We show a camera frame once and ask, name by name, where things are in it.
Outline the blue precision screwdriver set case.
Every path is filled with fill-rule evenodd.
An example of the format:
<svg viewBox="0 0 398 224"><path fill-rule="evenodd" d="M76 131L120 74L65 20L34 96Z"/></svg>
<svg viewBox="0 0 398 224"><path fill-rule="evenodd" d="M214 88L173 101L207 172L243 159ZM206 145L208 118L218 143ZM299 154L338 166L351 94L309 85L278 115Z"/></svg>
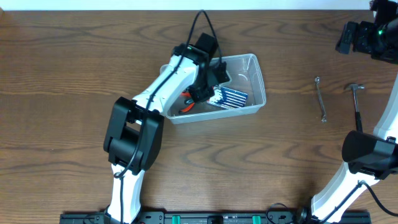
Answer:
<svg viewBox="0 0 398 224"><path fill-rule="evenodd" d="M247 93L223 86L214 89L214 93L207 103L227 110L245 107L248 99Z"/></svg>

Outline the red-handled small pliers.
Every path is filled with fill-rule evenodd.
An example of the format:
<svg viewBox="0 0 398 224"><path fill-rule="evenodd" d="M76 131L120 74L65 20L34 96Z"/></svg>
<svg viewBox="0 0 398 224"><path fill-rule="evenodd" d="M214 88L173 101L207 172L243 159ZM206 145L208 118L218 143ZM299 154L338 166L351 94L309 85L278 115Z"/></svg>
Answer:
<svg viewBox="0 0 398 224"><path fill-rule="evenodd" d="M195 102L193 101L191 94L189 92L187 92L187 91L182 92L180 94L180 96L184 96L185 97L184 104L186 105L186 107L183 108L183 109L180 109L178 111L178 113L179 114L184 114L184 113L189 112L193 108L193 106L195 105Z"/></svg>

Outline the clear plastic storage container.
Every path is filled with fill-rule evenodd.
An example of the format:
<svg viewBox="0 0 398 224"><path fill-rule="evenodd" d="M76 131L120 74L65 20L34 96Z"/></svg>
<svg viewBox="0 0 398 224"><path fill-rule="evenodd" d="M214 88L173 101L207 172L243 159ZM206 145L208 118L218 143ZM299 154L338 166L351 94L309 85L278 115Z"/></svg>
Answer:
<svg viewBox="0 0 398 224"><path fill-rule="evenodd" d="M261 68L254 54L223 58L229 83L214 87L215 95L204 103L188 104L189 97L180 95L166 117L173 124L192 123L257 113L266 104L266 91Z"/></svg>

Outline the small black-handled claw hammer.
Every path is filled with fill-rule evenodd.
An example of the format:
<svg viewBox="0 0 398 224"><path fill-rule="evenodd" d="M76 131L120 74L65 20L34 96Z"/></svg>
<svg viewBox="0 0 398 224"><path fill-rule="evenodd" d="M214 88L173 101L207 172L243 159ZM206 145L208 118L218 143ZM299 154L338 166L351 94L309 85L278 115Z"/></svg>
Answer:
<svg viewBox="0 0 398 224"><path fill-rule="evenodd" d="M349 84L346 85L345 89L346 90L351 90L353 92L356 130L358 132L363 132L361 113L360 113L359 105L358 105L357 91L358 90L363 90L363 89L365 89L365 87L364 87L363 84L349 83Z"/></svg>

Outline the silver offset ring wrench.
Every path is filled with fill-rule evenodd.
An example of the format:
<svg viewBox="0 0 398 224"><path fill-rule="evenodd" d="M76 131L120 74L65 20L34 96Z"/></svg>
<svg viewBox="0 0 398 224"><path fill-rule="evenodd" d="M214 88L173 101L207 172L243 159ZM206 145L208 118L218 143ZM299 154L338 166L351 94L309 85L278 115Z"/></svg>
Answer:
<svg viewBox="0 0 398 224"><path fill-rule="evenodd" d="M318 96L318 100L319 100L319 104L320 104L320 108L321 108L321 113L322 113L321 122L325 123L325 122L327 122L327 117L326 117L325 105L323 103L322 94L321 94L321 91L319 89L320 77L316 76L314 78L314 82L315 82L315 87L317 89L317 96Z"/></svg>

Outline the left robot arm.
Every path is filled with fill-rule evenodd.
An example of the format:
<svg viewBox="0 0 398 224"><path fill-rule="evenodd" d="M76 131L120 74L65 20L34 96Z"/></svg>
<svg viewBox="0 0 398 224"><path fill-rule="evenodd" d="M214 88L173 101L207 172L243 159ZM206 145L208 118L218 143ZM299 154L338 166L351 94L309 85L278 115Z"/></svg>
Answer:
<svg viewBox="0 0 398 224"><path fill-rule="evenodd" d="M159 154L165 115L180 95L187 92L190 100L202 103L214 96L215 86L230 81L226 62L210 63L218 48L216 38L206 33L194 45L176 46L167 68L147 89L115 102L103 144L114 175L106 223L137 218L144 173Z"/></svg>

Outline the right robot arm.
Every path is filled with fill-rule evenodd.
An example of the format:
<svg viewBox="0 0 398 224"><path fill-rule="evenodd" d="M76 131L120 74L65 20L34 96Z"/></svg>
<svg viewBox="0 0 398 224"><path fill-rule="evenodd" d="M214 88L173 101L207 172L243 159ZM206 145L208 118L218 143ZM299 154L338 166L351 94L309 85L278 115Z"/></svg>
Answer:
<svg viewBox="0 0 398 224"><path fill-rule="evenodd" d="M369 8L374 22L347 22L336 51L368 54L372 59L397 63L397 2L373 0ZM356 128L345 137L343 162L326 187L295 217L295 223L366 223L368 218L348 214L346 209L372 185L397 174L397 86L372 134L363 131L355 111Z"/></svg>

